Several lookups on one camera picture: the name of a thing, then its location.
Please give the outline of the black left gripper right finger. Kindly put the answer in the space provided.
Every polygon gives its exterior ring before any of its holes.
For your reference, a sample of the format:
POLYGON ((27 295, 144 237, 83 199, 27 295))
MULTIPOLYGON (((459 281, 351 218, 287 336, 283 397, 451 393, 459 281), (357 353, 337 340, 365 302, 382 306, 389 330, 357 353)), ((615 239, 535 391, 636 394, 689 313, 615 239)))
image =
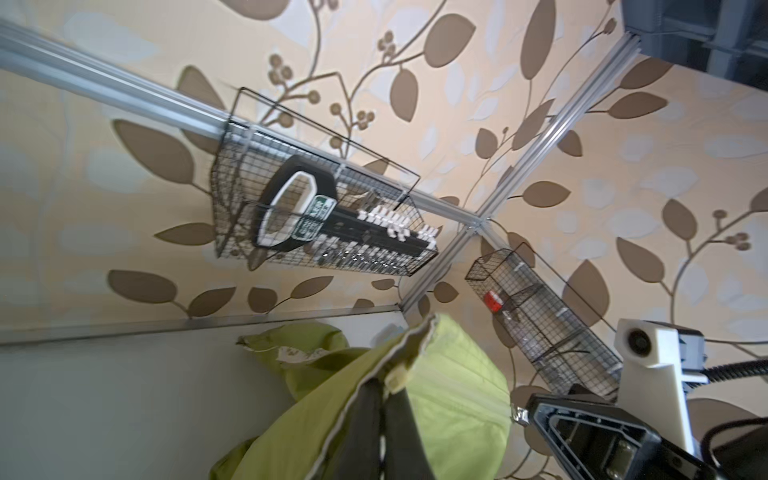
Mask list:
POLYGON ((383 478, 434 479, 406 390, 383 405, 383 478))

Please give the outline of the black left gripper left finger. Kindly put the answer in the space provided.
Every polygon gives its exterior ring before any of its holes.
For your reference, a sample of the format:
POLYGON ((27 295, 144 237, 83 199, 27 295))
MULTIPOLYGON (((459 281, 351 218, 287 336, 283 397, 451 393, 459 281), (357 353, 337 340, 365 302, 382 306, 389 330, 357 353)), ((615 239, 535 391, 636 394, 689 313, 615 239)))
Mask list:
POLYGON ((379 479, 383 388, 377 379, 360 387, 331 457, 332 479, 379 479))

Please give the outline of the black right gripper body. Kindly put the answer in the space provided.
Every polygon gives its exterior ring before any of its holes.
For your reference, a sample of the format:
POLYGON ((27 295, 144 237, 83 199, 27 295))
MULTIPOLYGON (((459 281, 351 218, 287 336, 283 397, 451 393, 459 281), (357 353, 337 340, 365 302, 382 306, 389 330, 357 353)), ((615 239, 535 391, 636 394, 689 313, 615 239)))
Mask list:
POLYGON ((666 444, 650 467, 651 479, 766 479, 767 420, 746 419, 708 430, 700 442, 699 456, 679 454, 666 444), (732 430, 747 429, 738 438, 714 445, 732 430))

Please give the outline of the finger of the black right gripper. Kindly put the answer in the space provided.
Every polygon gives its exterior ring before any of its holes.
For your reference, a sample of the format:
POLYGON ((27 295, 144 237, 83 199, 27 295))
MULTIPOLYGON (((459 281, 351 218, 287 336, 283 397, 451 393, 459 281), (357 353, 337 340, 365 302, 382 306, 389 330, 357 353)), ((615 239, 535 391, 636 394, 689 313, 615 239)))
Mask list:
POLYGON ((621 408, 586 400, 530 400, 529 424, 573 479, 638 479, 662 443, 621 408))

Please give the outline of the green zip-up hooded jacket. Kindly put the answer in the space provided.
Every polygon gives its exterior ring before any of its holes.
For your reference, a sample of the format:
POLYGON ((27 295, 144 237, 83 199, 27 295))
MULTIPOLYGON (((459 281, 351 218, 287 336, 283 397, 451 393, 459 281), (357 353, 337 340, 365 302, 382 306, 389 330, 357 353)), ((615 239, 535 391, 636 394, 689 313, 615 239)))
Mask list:
POLYGON ((317 322, 239 343, 294 404, 215 463, 213 479, 491 479, 502 465, 507 380, 448 315, 372 348, 317 322))

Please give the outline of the red capped bottle in basket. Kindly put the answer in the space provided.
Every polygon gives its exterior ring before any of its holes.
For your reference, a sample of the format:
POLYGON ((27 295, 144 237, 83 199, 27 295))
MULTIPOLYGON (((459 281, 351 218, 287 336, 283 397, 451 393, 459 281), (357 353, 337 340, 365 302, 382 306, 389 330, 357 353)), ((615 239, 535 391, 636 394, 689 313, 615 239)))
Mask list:
POLYGON ((500 312, 505 303, 505 301, 494 291, 486 292, 482 297, 482 301, 493 314, 500 312))

